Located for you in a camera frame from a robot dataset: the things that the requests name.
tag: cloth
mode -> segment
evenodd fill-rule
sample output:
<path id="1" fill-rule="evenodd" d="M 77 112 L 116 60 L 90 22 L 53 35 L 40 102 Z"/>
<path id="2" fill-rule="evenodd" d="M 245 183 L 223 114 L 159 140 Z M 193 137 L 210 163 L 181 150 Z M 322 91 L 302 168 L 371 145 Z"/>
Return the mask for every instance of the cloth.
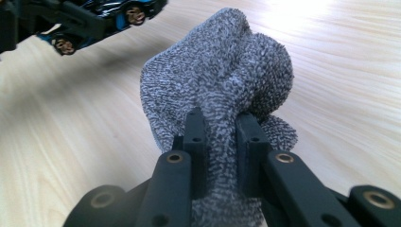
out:
<path id="1" fill-rule="evenodd" d="M 286 49 L 253 34 L 238 9 L 220 10 L 145 64 L 141 100 L 162 152 L 183 135 L 189 111 L 200 107 L 205 117 L 208 190 L 193 201 L 192 226 L 261 225 L 260 200 L 237 190 L 235 119 L 252 113 L 273 148 L 292 149 L 295 130 L 271 115 L 288 97 L 292 80 Z"/>

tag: crumpled gray towel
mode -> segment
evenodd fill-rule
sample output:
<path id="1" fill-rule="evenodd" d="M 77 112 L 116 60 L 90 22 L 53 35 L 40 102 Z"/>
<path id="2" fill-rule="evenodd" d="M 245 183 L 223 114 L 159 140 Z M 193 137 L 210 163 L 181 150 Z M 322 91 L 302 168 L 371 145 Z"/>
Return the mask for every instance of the crumpled gray towel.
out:
<path id="1" fill-rule="evenodd" d="M 141 98 L 162 152 L 183 135 L 186 114 L 200 107 L 210 155 L 208 192 L 193 201 L 192 226 L 259 226 L 258 199 L 236 185 L 235 119 L 256 116 L 273 148 L 290 150 L 295 130 L 270 115 L 292 86 L 286 49 L 263 34 L 252 34 L 238 9 L 222 9 L 180 42 L 149 60 L 142 71 Z"/>

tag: terry cloth fabric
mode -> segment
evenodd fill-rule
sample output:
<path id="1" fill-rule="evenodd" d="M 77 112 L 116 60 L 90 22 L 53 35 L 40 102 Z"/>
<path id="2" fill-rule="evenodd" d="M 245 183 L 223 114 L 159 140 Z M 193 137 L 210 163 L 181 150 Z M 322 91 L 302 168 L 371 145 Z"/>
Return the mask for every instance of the terry cloth fabric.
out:
<path id="1" fill-rule="evenodd" d="M 295 130 L 271 115 L 288 97 L 292 66 L 274 39 L 253 34 L 238 9 L 222 9 L 150 59 L 141 77 L 144 112 L 162 152 L 183 135 L 186 114 L 200 107 L 209 152 L 208 190 L 193 201 L 192 226 L 259 226 L 258 199 L 237 191 L 235 119 L 250 112 L 276 149 L 290 150 Z"/>

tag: metal ring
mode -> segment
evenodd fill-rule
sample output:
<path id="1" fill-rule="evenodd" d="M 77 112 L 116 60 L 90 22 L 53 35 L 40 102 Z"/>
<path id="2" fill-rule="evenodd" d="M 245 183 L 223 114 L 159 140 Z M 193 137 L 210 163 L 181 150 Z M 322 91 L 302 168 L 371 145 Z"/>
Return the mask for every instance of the metal ring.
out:
<path id="1" fill-rule="evenodd" d="M 294 162 L 294 158 L 293 158 L 291 155 L 286 154 L 286 153 L 279 153 L 279 154 L 276 154 L 275 158 L 276 158 L 279 162 L 286 163 L 286 164 L 287 164 L 287 163 L 293 163 L 293 162 Z"/>
<path id="2" fill-rule="evenodd" d="M 170 155 L 167 156 L 167 161 L 169 163 L 180 163 L 183 160 L 183 156 L 179 153 L 172 153 Z"/>
<path id="3" fill-rule="evenodd" d="M 363 197 L 372 205 L 382 209 L 393 209 L 395 207 L 394 201 L 388 198 L 383 193 L 377 191 L 366 191 Z"/>
<path id="4" fill-rule="evenodd" d="M 112 204 L 114 201 L 115 195 L 113 193 L 110 191 L 102 191 L 97 193 L 97 195 L 91 199 L 91 205 L 94 208 L 104 208 Z"/>

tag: wood grain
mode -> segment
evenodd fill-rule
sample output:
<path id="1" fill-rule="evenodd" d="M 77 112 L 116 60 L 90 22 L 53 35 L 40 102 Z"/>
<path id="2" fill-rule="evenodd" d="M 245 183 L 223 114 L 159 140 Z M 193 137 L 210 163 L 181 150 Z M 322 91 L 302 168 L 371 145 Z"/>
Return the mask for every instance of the wood grain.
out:
<path id="1" fill-rule="evenodd" d="M 401 2 L 171 0 L 143 26 L 60 57 L 32 37 L 0 62 L 0 226 L 62 226 L 89 190 L 129 190 L 160 155 L 145 118 L 144 63 L 219 9 L 284 44 L 294 87 L 276 112 L 294 152 L 340 193 L 401 197 Z"/>

